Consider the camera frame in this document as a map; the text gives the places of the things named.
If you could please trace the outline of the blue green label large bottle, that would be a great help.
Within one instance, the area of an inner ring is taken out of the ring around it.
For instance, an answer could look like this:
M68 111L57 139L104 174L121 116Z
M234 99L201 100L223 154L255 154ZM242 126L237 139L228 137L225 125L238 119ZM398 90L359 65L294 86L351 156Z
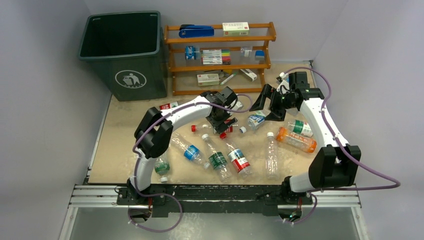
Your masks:
M267 109L257 110L247 118L247 126L241 126L239 132L245 134L247 132L255 132L266 120L266 116L270 113Z

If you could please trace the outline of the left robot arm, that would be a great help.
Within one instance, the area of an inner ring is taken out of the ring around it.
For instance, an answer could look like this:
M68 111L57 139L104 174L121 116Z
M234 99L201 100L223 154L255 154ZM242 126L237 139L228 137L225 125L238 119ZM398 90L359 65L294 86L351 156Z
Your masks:
M138 205L149 199L154 164L170 144L172 134L180 127L198 119L206 119L217 133L225 132L237 120L233 113L241 112L243 104L229 87L205 91L194 99L173 108L149 108L135 130L132 151L137 155L134 173L128 179L133 187L129 197Z

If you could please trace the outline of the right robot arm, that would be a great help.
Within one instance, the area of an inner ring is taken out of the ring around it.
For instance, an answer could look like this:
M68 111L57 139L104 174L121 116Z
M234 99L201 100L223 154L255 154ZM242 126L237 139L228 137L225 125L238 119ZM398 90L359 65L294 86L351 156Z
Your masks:
M282 84L288 79L288 87ZM350 187L354 184L361 150L351 145L337 129L327 112L325 96L319 88L312 88L305 72L281 73L278 87L265 84L259 97L250 108L258 111L270 100L267 121L283 121L286 111L297 109L306 118L317 143L317 154L307 172L289 176L288 185L281 189L280 196L288 204L300 198L301 193L324 188Z

